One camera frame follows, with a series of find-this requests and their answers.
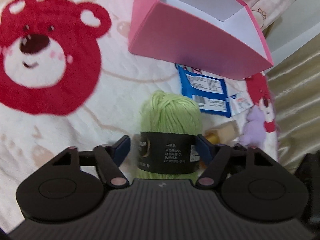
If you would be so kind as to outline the small white sachet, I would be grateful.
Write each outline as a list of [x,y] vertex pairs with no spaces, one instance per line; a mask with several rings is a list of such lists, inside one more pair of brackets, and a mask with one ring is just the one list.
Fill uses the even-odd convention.
[[228,99],[231,109],[231,116],[238,115],[253,106],[253,101],[247,91],[234,94]]

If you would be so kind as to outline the beige satin curtain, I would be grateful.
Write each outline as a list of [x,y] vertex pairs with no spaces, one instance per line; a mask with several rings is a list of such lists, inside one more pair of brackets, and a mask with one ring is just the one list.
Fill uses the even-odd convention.
[[267,73],[274,94],[278,160],[294,173],[304,155],[319,151],[319,36]]

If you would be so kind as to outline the pink cardboard box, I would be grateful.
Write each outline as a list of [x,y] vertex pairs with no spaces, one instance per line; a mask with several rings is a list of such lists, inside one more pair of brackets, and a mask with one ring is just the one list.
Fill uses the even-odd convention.
[[243,0],[134,0],[129,51],[234,80],[273,66]]

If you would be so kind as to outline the green yarn ball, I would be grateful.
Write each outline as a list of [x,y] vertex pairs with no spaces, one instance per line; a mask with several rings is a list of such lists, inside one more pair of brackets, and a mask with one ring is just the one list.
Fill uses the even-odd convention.
[[190,98],[155,91],[142,105],[141,131],[198,135],[202,118],[198,104]]

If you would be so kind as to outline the purple plush toy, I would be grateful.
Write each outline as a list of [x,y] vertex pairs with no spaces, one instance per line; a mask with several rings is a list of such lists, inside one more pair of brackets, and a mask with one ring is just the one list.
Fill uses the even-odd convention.
[[242,135],[239,137],[239,143],[242,146],[253,146],[262,149],[266,139],[264,123],[264,112],[257,105],[254,105],[247,115],[247,123],[243,128]]

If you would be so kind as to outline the gold beige perfume bottle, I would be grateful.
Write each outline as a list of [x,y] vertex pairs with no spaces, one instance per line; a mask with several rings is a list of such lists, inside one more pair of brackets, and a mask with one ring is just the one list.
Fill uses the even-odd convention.
[[196,137],[196,152],[200,156],[200,167],[207,167],[222,146],[240,136],[236,121],[229,121],[207,130],[204,135]]

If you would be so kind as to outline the blue white packet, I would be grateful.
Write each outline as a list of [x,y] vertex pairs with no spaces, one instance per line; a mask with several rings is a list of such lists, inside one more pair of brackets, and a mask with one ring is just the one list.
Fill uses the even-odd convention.
[[232,116],[226,83],[223,79],[192,72],[190,68],[175,64],[181,82],[181,94],[195,101],[201,112]]

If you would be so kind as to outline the bear print blanket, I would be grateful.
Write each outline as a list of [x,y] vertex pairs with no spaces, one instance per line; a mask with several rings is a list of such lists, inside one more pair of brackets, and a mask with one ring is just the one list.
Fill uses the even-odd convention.
[[143,104],[178,94],[176,66],[133,55],[133,0],[1,0],[1,228],[23,220],[18,185],[68,146],[129,135]]

